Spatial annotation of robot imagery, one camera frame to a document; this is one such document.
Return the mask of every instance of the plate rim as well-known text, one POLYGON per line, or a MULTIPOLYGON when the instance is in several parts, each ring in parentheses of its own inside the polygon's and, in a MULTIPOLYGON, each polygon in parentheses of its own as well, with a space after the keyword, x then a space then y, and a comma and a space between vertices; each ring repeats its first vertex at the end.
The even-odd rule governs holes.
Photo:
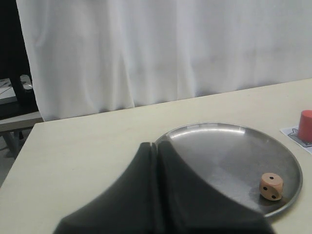
POLYGON ((186 124, 186 125, 183 125, 183 126, 180 126, 180 127, 177 127, 177 128, 174 128, 168 132, 166 132, 165 134, 161 135, 156 141, 155 141, 155 145, 158 145, 161 141, 161 139, 163 137, 166 137, 169 133, 173 132, 173 131, 176 131, 178 129, 181 129, 181 128, 185 128, 185 127, 189 127, 189 126, 192 126, 192 125, 200 125, 200 124, 226 124, 226 125, 232 125, 232 126, 236 126, 236 127, 242 127, 242 128, 245 128, 245 129, 249 129, 249 130, 252 130, 252 131, 256 131, 258 133, 261 133, 263 135, 265 135, 266 137, 278 142, 284 149, 286 149, 290 155, 293 157, 294 161, 296 162, 296 165, 298 167, 298 170, 299 170, 299 186, 298 186, 298 189, 296 191, 296 193, 293 195, 293 197, 285 204, 283 205, 282 207, 278 208, 277 210, 275 211, 272 211, 270 213, 267 213, 267 214, 263 214, 265 218, 269 218, 269 217, 273 217, 277 214, 280 214, 284 211, 286 211, 289 207, 291 207, 298 199, 299 197, 299 194, 301 192, 301 189, 302 189, 302 186, 303 186, 303 173, 302 173, 302 169, 301 169, 301 166, 297 160, 297 158, 295 157, 295 155, 290 151, 290 149, 288 149, 283 143, 281 143, 279 140, 275 139, 274 137, 262 132, 262 131, 259 131, 257 129, 254 129, 254 128, 250 128, 250 127, 247 127, 247 126, 244 126, 244 125, 240 125, 240 124, 235 124, 235 123, 226 123, 226 122, 198 122, 198 123, 191 123, 191 124, 186 124))

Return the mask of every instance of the floor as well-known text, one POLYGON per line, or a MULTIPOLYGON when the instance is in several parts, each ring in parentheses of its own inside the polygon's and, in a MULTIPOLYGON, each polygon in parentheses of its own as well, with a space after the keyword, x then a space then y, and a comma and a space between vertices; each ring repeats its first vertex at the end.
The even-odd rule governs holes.
MULTIPOLYGON (((31 130, 23 131, 24 139, 20 140, 20 146, 23 146, 30 132, 31 130)), ((3 137, 0 136, 0 187, 8 175, 13 163, 14 158, 7 148, 3 137)))

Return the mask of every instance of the die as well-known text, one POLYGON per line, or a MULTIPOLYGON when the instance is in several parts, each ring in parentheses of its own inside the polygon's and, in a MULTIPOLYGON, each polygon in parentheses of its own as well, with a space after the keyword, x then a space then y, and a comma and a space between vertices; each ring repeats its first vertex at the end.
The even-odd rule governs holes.
POLYGON ((260 194, 267 200, 278 201, 282 198, 284 181, 274 173, 265 173, 260 181, 260 194))

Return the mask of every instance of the curtain fold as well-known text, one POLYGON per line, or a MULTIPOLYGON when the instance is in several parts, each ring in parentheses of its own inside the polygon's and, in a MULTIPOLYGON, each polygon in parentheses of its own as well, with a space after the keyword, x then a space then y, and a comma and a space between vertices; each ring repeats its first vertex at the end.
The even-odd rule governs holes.
POLYGON ((44 120, 312 76, 310 0, 17 0, 44 120))

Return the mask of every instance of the black object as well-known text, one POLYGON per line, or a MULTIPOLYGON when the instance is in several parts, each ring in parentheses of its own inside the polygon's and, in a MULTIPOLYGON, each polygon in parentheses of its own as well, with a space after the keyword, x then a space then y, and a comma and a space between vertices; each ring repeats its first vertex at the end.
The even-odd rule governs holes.
POLYGON ((34 90, 25 90, 20 80, 30 68, 15 0, 0 3, 0 79, 10 78, 17 102, 0 105, 0 119, 38 110, 34 90))
POLYGON ((169 142, 142 143, 122 176, 55 234, 273 234, 263 215, 203 181, 169 142))

